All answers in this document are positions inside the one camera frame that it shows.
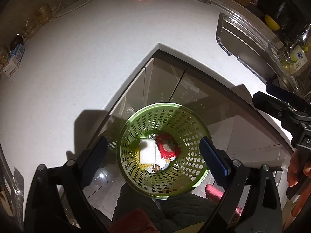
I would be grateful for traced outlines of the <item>person right hand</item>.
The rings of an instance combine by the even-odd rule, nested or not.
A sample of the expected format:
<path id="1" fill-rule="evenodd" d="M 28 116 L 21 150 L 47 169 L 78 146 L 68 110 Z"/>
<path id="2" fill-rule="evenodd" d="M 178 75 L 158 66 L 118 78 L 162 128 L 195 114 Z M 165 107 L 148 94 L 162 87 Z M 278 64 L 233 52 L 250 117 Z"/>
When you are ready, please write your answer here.
<path id="1" fill-rule="evenodd" d="M 303 174 L 310 179 L 310 161 L 303 163 L 302 150 L 296 149 L 293 153 L 290 164 L 288 167 L 287 181 L 290 188 L 294 187 L 299 182 L 299 174 Z M 292 208 L 290 216 L 283 225 L 283 231 L 289 227 L 289 225 L 295 220 L 299 215 L 302 208 L 304 207 L 306 201 L 310 196 L 310 183 L 299 195 L 296 205 Z"/>

